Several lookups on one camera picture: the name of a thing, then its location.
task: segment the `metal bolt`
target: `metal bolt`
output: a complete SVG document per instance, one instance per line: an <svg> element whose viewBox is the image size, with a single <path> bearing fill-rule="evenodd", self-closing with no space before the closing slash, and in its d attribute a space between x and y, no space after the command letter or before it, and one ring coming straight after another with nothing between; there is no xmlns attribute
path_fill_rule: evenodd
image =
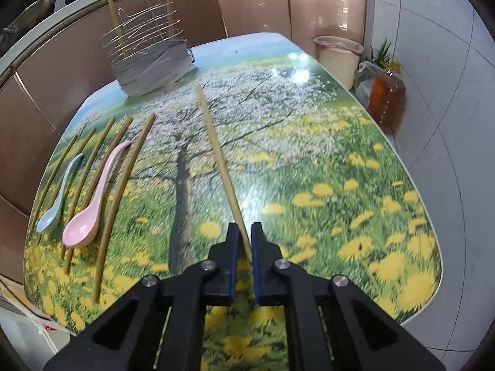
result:
<svg viewBox="0 0 495 371"><path fill-rule="evenodd" d="M207 260L201 262L201 268L204 271L211 271L215 267L216 267L216 262L212 261L211 259L207 259Z"/></svg>
<svg viewBox="0 0 495 371"><path fill-rule="evenodd" d="M334 285L338 287L347 286L347 284L349 283L349 279L347 279L344 275L335 275L332 278L332 281Z"/></svg>
<svg viewBox="0 0 495 371"><path fill-rule="evenodd" d="M278 269L287 269L289 266L291 266L291 263L287 261L286 259L278 259L275 261L275 266Z"/></svg>
<svg viewBox="0 0 495 371"><path fill-rule="evenodd" d="M148 276L143 277L143 284L146 287L155 286L155 284L157 284L157 283L158 283L158 278L156 276L148 275Z"/></svg>

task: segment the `bottle of orange liquid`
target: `bottle of orange liquid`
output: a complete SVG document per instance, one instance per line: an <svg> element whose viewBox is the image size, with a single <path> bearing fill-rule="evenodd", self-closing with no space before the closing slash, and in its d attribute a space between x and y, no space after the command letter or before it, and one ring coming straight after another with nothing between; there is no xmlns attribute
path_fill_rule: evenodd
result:
<svg viewBox="0 0 495 371"><path fill-rule="evenodd" d="M373 82L368 113L386 133L396 128L405 109L405 85L400 79L400 64L392 61Z"/></svg>

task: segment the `white trash bin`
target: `white trash bin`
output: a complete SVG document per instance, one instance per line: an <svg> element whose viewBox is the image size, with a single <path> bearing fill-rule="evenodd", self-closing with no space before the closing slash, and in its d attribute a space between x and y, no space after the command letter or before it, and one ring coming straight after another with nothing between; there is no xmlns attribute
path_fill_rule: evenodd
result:
<svg viewBox="0 0 495 371"><path fill-rule="evenodd" d="M318 62L350 90L354 84L354 73L359 65L363 46L336 36L320 36L314 39L318 49Z"/></svg>

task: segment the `table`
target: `table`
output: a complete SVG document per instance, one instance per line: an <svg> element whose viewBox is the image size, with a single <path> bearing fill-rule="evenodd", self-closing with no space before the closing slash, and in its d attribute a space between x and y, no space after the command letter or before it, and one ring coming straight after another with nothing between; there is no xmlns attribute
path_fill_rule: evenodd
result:
<svg viewBox="0 0 495 371"><path fill-rule="evenodd" d="M398 322L418 314L440 284L440 249L412 180L361 106L279 34L238 36L192 51L196 69L174 85L128 98L115 81L91 95L41 180L34 208L68 141L74 135L81 141L96 127L83 150L89 154L115 117L82 201L125 118L134 121L122 141L135 141L148 114L157 114L113 225L100 302L92 301L98 239L75 250L69 275L60 259L81 169L68 187L62 224L50 235L27 237L27 297L77 333L143 275L180 273L225 238L232 216L197 104L195 86L201 85L248 228L260 220L285 258L311 274L347 275ZM107 188L106 210L121 167ZM257 307L249 264L239 260L238 269L234 305L213 307L206 317L202 369L286 369L283 311Z"/></svg>

